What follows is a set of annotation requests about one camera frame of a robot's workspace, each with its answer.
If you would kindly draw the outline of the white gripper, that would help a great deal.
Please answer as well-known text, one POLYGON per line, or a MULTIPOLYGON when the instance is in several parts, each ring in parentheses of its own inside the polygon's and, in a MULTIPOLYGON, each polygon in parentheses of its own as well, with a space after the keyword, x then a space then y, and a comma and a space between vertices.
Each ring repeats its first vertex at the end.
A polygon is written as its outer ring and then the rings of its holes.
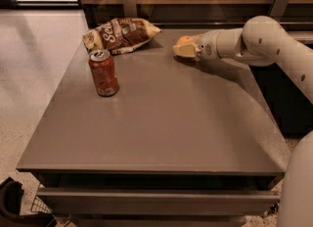
POLYGON ((195 58, 198 55, 201 60, 218 60, 217 39, 219 34, 220 30, 210 30, 193 35, 192 38, 198 41, 198 45, 195 43, 174 45, 174 54, 182 58, 195 58))

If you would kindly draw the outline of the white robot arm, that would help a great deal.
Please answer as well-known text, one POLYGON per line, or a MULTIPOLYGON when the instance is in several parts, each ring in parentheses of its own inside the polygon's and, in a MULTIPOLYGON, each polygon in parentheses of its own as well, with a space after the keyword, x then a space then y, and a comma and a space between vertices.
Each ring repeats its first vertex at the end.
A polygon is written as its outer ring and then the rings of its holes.
MULTIPOLYGON (((241 28, 182 36, 173 51, 187 59, 232 59, 253 66, 275 63, 313 103, 313 51, 270 17, 254 17, 241 28)), ((313 227, 313 132, 303 137, 291 153, 277 227, 313 227)))

